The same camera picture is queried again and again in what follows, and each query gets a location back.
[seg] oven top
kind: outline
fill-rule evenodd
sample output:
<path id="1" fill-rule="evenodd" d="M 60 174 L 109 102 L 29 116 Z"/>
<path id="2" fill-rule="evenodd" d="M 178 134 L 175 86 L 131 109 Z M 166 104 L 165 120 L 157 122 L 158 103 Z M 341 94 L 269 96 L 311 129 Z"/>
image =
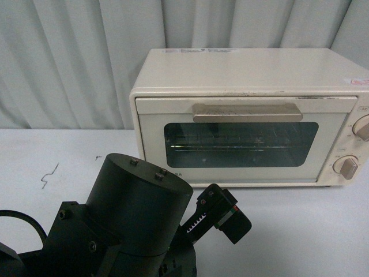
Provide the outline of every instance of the oven top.
<path id="1" fill-rule="evenodd" d="M 316 87 L 355 91 L 363 86 L 353 85 L 352 80 L 369 79 L 369 70 L 324 48 L 209 51 L 151 50 L 133 90 Z"/>

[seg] white curtain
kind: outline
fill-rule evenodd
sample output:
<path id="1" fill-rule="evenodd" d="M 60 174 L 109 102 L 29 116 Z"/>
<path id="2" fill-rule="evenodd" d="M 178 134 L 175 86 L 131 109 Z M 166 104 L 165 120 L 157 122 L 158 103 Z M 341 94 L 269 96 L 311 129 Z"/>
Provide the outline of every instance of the white curtain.
<path id="1" fill-rule="evenodd" d="M 368 46 L 368 0 L 0 1 L 0 128 L 132 129 L 152 48 Z"/>

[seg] table surface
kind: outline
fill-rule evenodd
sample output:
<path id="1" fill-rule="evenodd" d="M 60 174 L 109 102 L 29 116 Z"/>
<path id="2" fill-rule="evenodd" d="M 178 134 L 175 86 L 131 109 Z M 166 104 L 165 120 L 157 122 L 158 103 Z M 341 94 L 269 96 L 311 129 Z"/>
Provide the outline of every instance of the table surface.
<path id="1" fill-rule="evenodd" d="M 86 202 L 112 152 L 138 157 L 134 131 L 0 130 L 0 209 L 24 212 L 48 233 L 62 201 Z M 215 228 L 205 234 L 195 244 L 198 276 L 368 277 L 364 167 L 346 187 L 230 189 L 253 228 L 236 245 Z M 201 192 L 194 189 L 183 222 Z M 18 253 L 42 247 L 13 218 L 0 218 L 0 241 Z"/>

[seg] control dial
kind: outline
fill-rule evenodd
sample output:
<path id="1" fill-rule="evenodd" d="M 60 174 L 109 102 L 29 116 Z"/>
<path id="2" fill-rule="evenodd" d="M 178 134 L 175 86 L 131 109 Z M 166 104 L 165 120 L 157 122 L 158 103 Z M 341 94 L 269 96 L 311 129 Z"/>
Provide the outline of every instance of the control dial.
<path id="1" fill-rule="evenodd" d="M 359 161 L 355 156 L 344 156 L 339 158 L 333 165 L 333 170 L 341 174 L 346 180 L 351 180 L 355 175 Z"/>
<path id="2" fill-rule="evenodd" d="M 352 131 L 363 141 L 369 141 L 369 115 L 361 117 L 358 121 L 356 121 Z"/>

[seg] cable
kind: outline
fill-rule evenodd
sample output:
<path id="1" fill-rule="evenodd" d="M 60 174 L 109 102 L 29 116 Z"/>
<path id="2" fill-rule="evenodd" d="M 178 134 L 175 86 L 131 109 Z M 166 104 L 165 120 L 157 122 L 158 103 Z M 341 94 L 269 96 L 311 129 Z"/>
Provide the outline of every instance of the cable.
<path id="1" fill-rule="evenodd" d="M 19 219 L 22 219 L 22 220 L 28 222 L 30 225 L 32 225 L 33 228 L 35 228 L 35 230 L 39 234 L 39 236 L 41 238 L 41 241 L 42 241 L 42 244 L 45 243 L 47 235 L 46 235 L 44 229 L 42 229 L 41 225 L 36 221 L 36 219 L 34 219 L 34 218 L 30 217 L 29 215 L 26 215 L 22 212 L 12 211 L 12 210 L 8 210 L 8 209 L 0 210 L 0 216 L 9 216 L 11 218 L 19 218 Z"/>

